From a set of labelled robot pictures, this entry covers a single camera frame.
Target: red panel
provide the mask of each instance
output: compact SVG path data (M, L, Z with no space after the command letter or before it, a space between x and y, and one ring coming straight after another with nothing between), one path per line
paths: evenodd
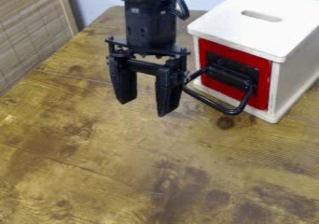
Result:
M207 65L205 53L208 51L211 51L213 54L219 56L228 58L229 60L247 64L249 67L255 67L259 69L259 85L256 89L256 94L255 96L251 97L248 105L259 110L267 110L269 100L272 63L268 60L256 57L240 50L231 49L208 40L199 39L200 67L204 67ZM232 97L237 101L241 100L244 95L243 91L208 78L208 76L201 76L201 83L205 87L211 88L215 91L221 92L223 94Z

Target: black handle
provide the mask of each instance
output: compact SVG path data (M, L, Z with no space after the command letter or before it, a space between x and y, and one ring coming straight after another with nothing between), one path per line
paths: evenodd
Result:
M244 94L244 97L243 97L243 100L237 106L237 108L235 109L229 109L227 107L224 107L223 105L217 104L216 102L213 102L212 100L207 99L203 95L200 95L197 92L195 92L193 90L191 90L188 87L187 87L187 84L193 80L196 79L199 76L201 76L203 74L209 74L209 73L216 73L219 74L220 76L224 76L232 80L235 80L236 82L240 82L243 85L244 85L244 90L245 90L245 94ZM204 68L201 68L200 70L197 70L189 77L188 79L185 80L184 82L184 86L183 86L183 90L187 94L189 94L192 97L195 97L200 102L203 102L205 105L208 105L209 107L212 107L213 109L216 109L217 111L220 111L223 114L225 115L229 115L229 116L235 116L235 115L239 115L244 108L245 108L245 105L249 101L249 98L253 94L253 83L252 81L249 80L248 77L243 78L243 77L239 77L228 72L225 72L224 69L217 69L212 66L207 66Z
M189 10L185 5L184 0L175 0L179 4L180 11L173 7L168 7L168 11L175 14L181 20L187 20L189 18Z

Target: wood grain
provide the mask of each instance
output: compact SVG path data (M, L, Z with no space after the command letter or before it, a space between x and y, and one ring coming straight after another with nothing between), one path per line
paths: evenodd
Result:
M0 0L0 94L69 40L60 0Z
M159 118L147 76L120 105L100 42L117 10L0 99L0 221L317 223L317 84L276 125L185 95Z

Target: white box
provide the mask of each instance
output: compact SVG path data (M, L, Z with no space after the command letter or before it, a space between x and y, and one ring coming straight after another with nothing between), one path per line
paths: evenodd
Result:
M227 0L188 26L197 41L212 41L271 63L269 100L265 110L247 105L245 111L276 123L319 77L319 1ZM231 105L239 101L203 85L196 89Z

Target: wooden table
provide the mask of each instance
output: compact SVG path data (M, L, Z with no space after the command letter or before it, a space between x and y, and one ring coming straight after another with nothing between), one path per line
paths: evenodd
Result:
M108 35L123 37L121 7L0 99L0 223L319 223L319 84L276 125L185 94L159 118L152 77L119 105Z

